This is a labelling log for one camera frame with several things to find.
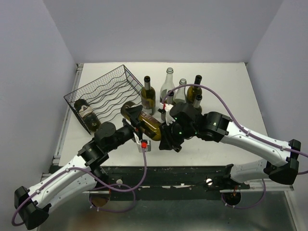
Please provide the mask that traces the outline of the green bottle brown label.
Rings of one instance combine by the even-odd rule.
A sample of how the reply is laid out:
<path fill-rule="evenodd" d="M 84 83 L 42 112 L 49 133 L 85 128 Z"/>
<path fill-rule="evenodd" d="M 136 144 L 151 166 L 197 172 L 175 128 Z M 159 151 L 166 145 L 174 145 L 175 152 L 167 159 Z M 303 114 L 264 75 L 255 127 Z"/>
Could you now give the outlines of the green bottle brown label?
<path fill-rule="evenodd" d="M 126 106 L 134 107 L 138 105 L 132 101 L 128 101 L 122 105 L 121 110 L 120 110 L 121 115 L 124 118 L 126 118 L 128 121 L 130 121 L 125 111 Z M 152 115 L 144 112 L 143 106 L 142 106 L 142 112 L 140 113 L 139 119 L 141 121 L 141 124 L 136 128 L 140 130 L 142 133 L 144 133 L 146 136 L 148 136 L 150 139 L 152 139 L 153 141 L 160 141 L 161 140 L 161 131 L 160 131 L 161 123 L 157 119 L 155 119 Z"/>

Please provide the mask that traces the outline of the green bottle white label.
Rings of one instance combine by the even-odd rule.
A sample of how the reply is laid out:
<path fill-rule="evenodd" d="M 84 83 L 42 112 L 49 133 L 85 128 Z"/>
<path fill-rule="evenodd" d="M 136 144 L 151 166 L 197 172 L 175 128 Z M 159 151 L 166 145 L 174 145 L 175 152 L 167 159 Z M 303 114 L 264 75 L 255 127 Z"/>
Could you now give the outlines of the green bottle white label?
<path fill-rule="evenodd" d="M 78 99 L 74 103 L 74 108 L 85 122 L 87 128 L 91 132 L 96 132 L 101 123 L 88 102 L 84 99 Z"/>

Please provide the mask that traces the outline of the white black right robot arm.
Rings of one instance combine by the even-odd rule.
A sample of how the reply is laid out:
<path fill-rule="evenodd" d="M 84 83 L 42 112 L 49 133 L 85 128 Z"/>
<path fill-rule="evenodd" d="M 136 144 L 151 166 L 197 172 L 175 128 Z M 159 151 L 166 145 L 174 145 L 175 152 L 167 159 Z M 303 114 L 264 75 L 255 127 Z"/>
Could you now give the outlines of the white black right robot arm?
<path fill-rule="evenodd" d="M 298 175 L 300 142 L 297 140 L 286 142 L 253 134 L 226 115 L 218 112 L 202 114 L 188 103 L 163 104 L 159 111 L 166 117 L 160 127 L 160 150 L 178 153 L 185 140 L 197 137 L 203 141 L 233 145 L 261 158 L 247 164 L 228 165 L 227 173 L 221 177 L 222 185 L 228 189 L 258 179 L 292 185 Z"/>

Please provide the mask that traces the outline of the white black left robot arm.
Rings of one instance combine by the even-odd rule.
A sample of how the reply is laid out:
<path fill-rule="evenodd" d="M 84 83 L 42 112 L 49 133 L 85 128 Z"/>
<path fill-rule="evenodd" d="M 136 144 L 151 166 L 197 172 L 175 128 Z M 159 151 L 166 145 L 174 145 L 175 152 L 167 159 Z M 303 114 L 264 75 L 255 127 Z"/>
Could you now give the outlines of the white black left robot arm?
<path fill-rule="evenodd" d="M 40 183 L 26 188 L 21 186 L 14 192 L 12 225 L 17 215 L 28 230 L 40 226 L 49 217 L 49 213 L 65 199 L 87 190 L 102 190 L 104 187 L 117 191 L 107 184 L 101 164 L 109 158 L 109 153 L 127 141 L 133 139 L 142 154 L 145 154 L 147 142 L 142 140 L 139 115 L 142 106 L 134 106 L 126 111 L 129 121 L 123 120 L 123 127 L 116 129 L 111 122 L 102 123 L 94 137 L 86 143 L 68 164 L 57 170 Z"/>

